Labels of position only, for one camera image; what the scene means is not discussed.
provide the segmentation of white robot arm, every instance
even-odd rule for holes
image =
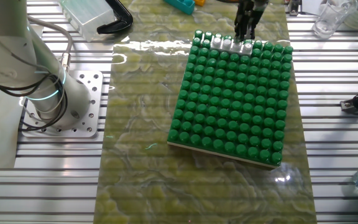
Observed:
[[[69,76],[32,30],[26,0],[0,0],[0,90],[28,97],[44,126],[69,128],[90,106],[88,89]],[[24,127],[28,131],[44,128]]]

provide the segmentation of black handle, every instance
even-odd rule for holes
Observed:
[[[132,25],[134,18],[119,0],[106,0],[106,2],[113,9],[117,20],[108,25],[98,27],[98,34],[114,34]]]

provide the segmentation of metal plate with holes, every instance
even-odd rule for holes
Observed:
[[[28,138],[93,138],[97,135],[98,115],[100,109],[100,100],[103,85],[103,74],[95,71],[71,71],[70,75],[81,81],[88,89],[91,95],[89,109],[82,119],[74,124],[70,129],[62,130],[60,128],[49,127],[39,131],[23,132]],[[39,119],[35,112],[35,107],[31,101],[27,100],[27,109],[32,116]],[[43,126],[45,123],[37,121],[25,113],[24,122],[33,126]]]

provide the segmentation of green peg grid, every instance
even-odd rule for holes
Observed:
[[[254,42],[251,56],[241,56],[212,50],[195,34],[168,144],[279,166],[292,47]]]

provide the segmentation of green marbled mat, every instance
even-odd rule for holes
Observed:
[[[234,35],[236,5],[207,0],[188,16],[162,0],[121,2],[134,25],[114,48],[94,223],[316,223],[293,71],[279,168],[167,146],[194,30]],[[286,46],[278,2],[257,40]]]

